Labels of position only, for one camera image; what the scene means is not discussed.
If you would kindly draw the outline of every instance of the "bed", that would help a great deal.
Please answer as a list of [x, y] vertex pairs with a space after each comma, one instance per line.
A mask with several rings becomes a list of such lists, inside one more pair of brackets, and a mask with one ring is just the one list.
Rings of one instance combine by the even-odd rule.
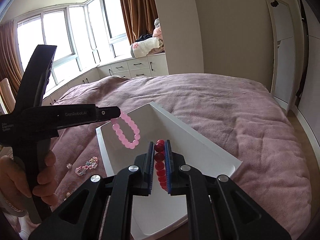
[[[260, 83], [212, 74], [110, 76], [71, 88], [56, 104], [94, 103], [129, 112], [150, 101], [243, 161], [234, 182], [292, 239], [299, 237], [310, 222], [308, 168], [293, 127]], [[59, 204], [90, 177], [92, 172], [79, 177], [74, 169], [93, 156], [99, 160], [94, 172], [106, 176], [95, 131], [102, 124], [61, 130], [60, 137], [52, 139]], [[73, 164], [72, 169], [67, 169], [67, 163]]]

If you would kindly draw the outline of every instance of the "white drawer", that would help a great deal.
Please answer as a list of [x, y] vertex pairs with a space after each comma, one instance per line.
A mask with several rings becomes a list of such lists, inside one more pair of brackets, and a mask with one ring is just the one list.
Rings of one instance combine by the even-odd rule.
[[128, 64], [126, 61], [121, 61], [121, 62], [117, 62], [117, 63], [113, 63], [110, 65], [112, 72], [122, 72], [122, 71], [126, 71], [129, 70], [128, 69]]
[[126, 77], [126, 78], [130, 78], [130, 72], [129, 71], [121, 71], [121, 72], [116, 72], [113, 73], [114, 76], [121, 76], [121, 77]]
[[131, 59], [127, 61], [129, 70], [149, 68], [148, 59], [146, 57]]
[[134, 77], [151, 77], [150, 70], [148, 68], [130, 70], [130, 75]]

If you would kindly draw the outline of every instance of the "pink beaded bracelet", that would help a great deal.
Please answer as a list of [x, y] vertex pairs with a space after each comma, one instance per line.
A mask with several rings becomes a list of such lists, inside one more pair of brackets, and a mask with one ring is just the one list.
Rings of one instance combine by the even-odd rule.
[[118, 124], [118, 118], [113, 118], [110, 120], [112, 123], [112, 128], [116, 132], [116, 135], [118, 136], [119, 140], [126, 148], [134, 149], [139, 144], [140, 130], [138, 129], [138, 126], [134, 123], [134, 121], [131, 120], [131, 118], [126, 113], [121, 111], [120, 117], [130, 126], [130, 128], [134, 132], [133, 142], [129, 142], [129, 140], [123, 134], [123, 131], [120, 129], [120, 125]]

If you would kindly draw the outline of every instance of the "wooden chair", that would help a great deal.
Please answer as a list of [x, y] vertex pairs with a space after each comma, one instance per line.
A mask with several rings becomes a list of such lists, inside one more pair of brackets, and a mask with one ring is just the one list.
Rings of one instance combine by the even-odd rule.
[[4, 114], [9, 114], [13, 111], [14, 105], [16, 103], [16, 99], [14, 98], [14, 95], [12, 93], [9, 80], [7, 78], [3, 79], [0, 82], [0, 96], [2, 99], [2, 108], [3, 111], [6, 113]]

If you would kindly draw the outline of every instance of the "red beaded bracelet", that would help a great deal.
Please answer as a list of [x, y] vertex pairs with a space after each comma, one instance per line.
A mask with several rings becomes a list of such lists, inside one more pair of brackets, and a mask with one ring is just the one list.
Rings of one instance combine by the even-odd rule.
[[155, 145], [155, 151], [157, 152], [154, 156], [155, 169], [157, 170], [158, 181], [160, 182], [161, 188], [167, 190], [167, 178], [165, 176], [164, 168], [164, 140], [160, 139]]

